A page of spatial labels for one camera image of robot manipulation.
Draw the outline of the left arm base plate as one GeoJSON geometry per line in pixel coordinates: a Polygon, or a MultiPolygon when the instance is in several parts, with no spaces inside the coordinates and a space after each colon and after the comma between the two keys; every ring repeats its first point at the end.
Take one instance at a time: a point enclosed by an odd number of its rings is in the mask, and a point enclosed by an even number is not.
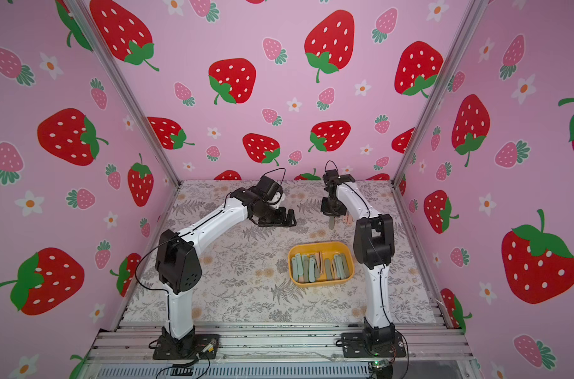
{"type": "Polygon", "coordinates": [[[157,340],[153,360],[214,360],[217,355],[219,334],[186,336],[175,342],[170,335],[162,335],[157,340]]]}

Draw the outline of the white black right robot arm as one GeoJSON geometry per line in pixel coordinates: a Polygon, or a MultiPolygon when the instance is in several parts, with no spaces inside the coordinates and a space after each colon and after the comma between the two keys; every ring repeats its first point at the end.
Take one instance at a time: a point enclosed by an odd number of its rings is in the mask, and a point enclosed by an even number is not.
{"type": "Polygon", "coordinates": [[[323,175],[324,189],[321,213],[331,223],[341,216],[350,215],[355,222],[353,252],[357,262],[364,266],[367,310],[365,328],[369,333],[394,331],[388,295],[388,274],[395,253],[394,220],[381,213],[366,200],[352,175],[341,175],[336,170],[323,175]]]}

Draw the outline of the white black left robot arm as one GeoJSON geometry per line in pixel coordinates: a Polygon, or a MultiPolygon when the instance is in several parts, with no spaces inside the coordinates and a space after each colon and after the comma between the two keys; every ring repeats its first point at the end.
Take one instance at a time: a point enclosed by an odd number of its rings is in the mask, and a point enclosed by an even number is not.
{"type": "Polygon", "coordinates": [[[258,227],[295,227],[294,211],[282,206],[284,190],[277,184],[258,183],[229,193],[224,203],[189,227],[163,232],[155,269],[167,292],[168,318],[165,331],[175,342],[194,335],[192,296],[203,277],[200,258],[217,238],[232,227],[250,220],[258,227]]]}

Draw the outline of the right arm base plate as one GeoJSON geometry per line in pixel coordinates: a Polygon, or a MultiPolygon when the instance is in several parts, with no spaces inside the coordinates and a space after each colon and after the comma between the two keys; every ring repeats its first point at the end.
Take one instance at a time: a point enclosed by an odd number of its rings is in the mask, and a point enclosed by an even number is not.
{"type": "Polygon", "coordinates": [[[345,358],[406,358],[405,341],[399,334],[380,340],[364,332],[342,333],[335,342],[345,358]]]}

